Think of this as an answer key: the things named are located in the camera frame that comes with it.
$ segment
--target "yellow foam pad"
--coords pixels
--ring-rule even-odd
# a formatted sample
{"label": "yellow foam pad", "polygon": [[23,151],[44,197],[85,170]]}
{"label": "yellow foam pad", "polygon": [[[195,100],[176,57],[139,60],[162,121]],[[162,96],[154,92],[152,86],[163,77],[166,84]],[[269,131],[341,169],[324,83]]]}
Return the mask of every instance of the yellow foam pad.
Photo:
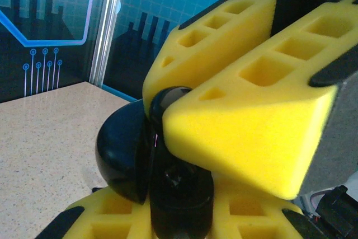
{"label": "yellow foam pad", "polygon": [[172,104],[163,116],[171,153],[295,198],[337,92],[308,81],[358,43],[358,5],[350,2],[319,6]]}
{"label": "yellow foam pad", "polygon": [[68,209],[84,212],[63,239],[152,239],[149,201],[144,205],[122,198],[109,187],[85,197]]}
{"label": "yellow foam pad", "polygon": [[[294,204],[271,195],[216,179],[213,223],[208,239],[302,239],[282,213],[283,208],[302,213]],[[158,239],[150,224],[149,200],[132,203],[109,187],[71,206],[84,212],[63,239]]]}
{"label": "yellow foam pad", "polygon": [[160,90],[195,88],[270,37],[276,0],[228,0],[173,29],[143,84],[146,113]]}
{"label": "yellow foam pad", "polygon": [[216,180],[211,238],[302,239],[282,213],[284,208],[302,214],[287,201],[229,180]]}

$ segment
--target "yellow foam base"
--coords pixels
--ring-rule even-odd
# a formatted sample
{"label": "yellow foam base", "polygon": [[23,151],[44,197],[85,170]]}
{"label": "yellow foam base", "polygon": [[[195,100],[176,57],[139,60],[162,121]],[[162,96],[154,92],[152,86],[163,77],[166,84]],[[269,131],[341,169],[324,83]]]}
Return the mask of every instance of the yellow foam base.
{"label": "yellow foam base", "polygon": [[337,92],[308,81],[357,43],[358,5],[321,5],[172,104],[163,116],[169,151],[295,198]]}
{"label": "yellow foam base", "polygon": [[[149,201],[134,204],[106,187],[69,208],[76,206],[85,210],[63,239],[158,239],[150,225]],[[207,238],[302,239],[282,208],[301,213],[287,201],[216,180],[213,225]]]}

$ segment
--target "granite countertop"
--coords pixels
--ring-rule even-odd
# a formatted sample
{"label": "granite countertop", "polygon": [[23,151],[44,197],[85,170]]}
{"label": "granite countertop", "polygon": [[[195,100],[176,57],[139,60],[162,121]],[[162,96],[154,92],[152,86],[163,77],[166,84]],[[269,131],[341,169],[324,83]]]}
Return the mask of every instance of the granite countertop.
{"label": "granite countertop", "polygon": [[36,237],[106,186],[96,165],[103,122],[128,102],[87,82],[0,104],[0,238]]}

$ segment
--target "glass panel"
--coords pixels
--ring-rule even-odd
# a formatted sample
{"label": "glass panel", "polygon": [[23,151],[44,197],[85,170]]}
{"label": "glass panel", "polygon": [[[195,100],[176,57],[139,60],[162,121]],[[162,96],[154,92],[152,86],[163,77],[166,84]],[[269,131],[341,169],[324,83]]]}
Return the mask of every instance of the glass panel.
{"label": "glass panel", "polygon": [[135,100],[142,97],[145,76],[170,31],[216,0],[120,1],[102,88]]}
{"label": "glass panel", "polygon": [[88,81],[103,0],[0,0],[0,102]]}

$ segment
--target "square hole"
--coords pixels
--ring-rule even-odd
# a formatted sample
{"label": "square hole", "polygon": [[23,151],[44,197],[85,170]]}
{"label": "square hole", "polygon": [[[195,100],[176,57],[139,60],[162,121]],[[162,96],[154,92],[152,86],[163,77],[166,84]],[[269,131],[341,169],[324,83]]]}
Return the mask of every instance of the square hole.
{"label": "square hole", "polygon": [[286,77],[293,70],[293,67],[285,63],[261,57],[242,70],[239,75],[258,86],[270,86]]}
{"label": "square hole", "polygon": [[323,16],[307,27],[307,31],[332,38],[340,38],[353,29],[353,23],[346,18]]}
{"label": "square hole", "polygon": [[186,36],[182,37],[179,40],[179,44],[183,45],[184,47],[192,47],[195,44],[199,43],[202,39],[209,36],[209,33],[203,32],[200,30],[193,30]]}
{"label": "square hole", "polygon": [[240,226],[239,232],[242,239],[277,239],[275,226]]}
{"label": "square hole", "polygon": [[324,49],[324,45],[312,40],[290,38],[276,48],[276,51],[302,59],[308,60]]}
{"label": "square hole", "polygon": [[225,95],[226,95],[225,92],[223,92],[222,90],[220,90],[217,87],[214,87],[214,88],[211,88],[210,90],[208,90],[202,96],[200,96],[199,100],[200,101],[213,100],[213,99],[218,99],[218,98],[224,97]]}
{"label": "square hole", "polygon": [[231,215],[264,215],[261,204],[250,197],[237,197],[229,203]]}
{"label": "square hole", "polygon": [[252,6],[254,4],[253,1],[240,1],[240,2],[234,2],[229,7],[227,7],[224,11],[233,13],[233,14],[240,14],[244,10],[246,10],[248,7]]}
{"label": "square hole", "polygon": [[100,214],[131,214],[133,203],[119,195],[105,199]]}
{"label": "square hole", "polygon": [[221,17],[221,16],[213,16],[209,20],[207,20],[204,25],[213,29],[219,29],[224,24],[230,21],[229,18]]}
{"label": "square hole", "polygon": [[129,224],[120,223],[93,223],[93,239],[127,239],[130,230]]}

